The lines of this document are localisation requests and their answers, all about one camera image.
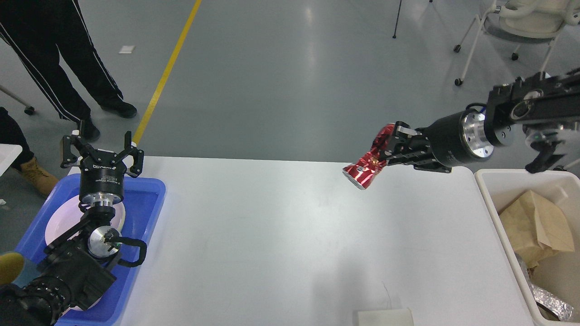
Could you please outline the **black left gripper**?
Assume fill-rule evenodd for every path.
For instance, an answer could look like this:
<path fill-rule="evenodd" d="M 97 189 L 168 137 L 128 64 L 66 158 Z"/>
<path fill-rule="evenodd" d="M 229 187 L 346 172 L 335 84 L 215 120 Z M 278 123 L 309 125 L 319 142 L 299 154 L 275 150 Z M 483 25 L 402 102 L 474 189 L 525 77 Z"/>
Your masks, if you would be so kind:
<path fill-rule="evenodd" d="M 70 134 L 61 140 L 61 168 L 77 166 L 81 158 L 79 200 L 94 204 L 108 198 L 112 204 L 124 200 L 124 174 L 137 178 L 143 172 L 145 153 L 132 142 L 132 132 L 124 135 L 124 149 L 119 154 L 98 154 L 91 141 L 100 137 L 100 131 L 92 120 L 81 120 Z M 132 165 L 126 167 L 124 159 L 132 157 Z"/>

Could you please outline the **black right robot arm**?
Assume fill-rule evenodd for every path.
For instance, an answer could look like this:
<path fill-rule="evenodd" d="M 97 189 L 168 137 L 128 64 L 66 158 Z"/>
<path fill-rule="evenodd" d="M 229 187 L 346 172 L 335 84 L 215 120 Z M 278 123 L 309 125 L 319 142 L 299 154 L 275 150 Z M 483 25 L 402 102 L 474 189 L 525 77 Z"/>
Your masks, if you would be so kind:
<path fill-rule="evenodd" d="M 473 103 L 459 113 L 412 129 L 398 121 L 388 136 L 377 137 L 376 163 L 411 165 L 416 170 L 450 173 L 456 166 L 489 160 L 497 147 L 513 142 L 522 126 L 526 144 L 538 155 L 526 165 L 542 173 L 579 145 L 579 70 L 493 87 L 486 103 Z"/>

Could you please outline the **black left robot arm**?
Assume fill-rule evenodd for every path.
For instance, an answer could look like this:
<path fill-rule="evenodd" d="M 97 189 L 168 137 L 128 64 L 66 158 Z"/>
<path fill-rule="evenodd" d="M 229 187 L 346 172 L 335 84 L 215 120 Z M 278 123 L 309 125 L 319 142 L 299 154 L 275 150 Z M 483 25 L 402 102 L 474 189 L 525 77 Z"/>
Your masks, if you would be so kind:
<path fill-rule="evenodd" d="M 97 150 L 79 130 L 62 138 L 62 168 L 76 166 L 79 180 L 79 222 L 45 247 L 40 275 L 29 283 L 1 286 L 3 326 L 53 326 L 71 307 L 89 309 L 116 281 L 116 265 L 143 264 L 147 244 L 124 237 L 112 227 L 114 205 L 124 200 L 124 176 L 136 178 L 144 152 L 126 132 L 120 153 Z"/>

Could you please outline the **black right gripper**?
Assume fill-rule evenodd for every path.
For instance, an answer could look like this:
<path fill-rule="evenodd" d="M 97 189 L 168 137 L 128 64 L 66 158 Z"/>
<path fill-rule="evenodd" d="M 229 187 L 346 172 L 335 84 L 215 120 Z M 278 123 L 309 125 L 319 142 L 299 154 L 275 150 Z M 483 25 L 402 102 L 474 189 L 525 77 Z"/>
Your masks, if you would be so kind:
<path fill-rule="evenodd" d="M 455 166 L 485 162 L 494 146 L 485 135 L 484 122 L 485 114 L 477 110 L 438 119 L 422 132 L 398 121 L 379 149 L 379 160 L 387 166 L 412 165 L 415 170 L 431 173 L 451 173 Z"/>

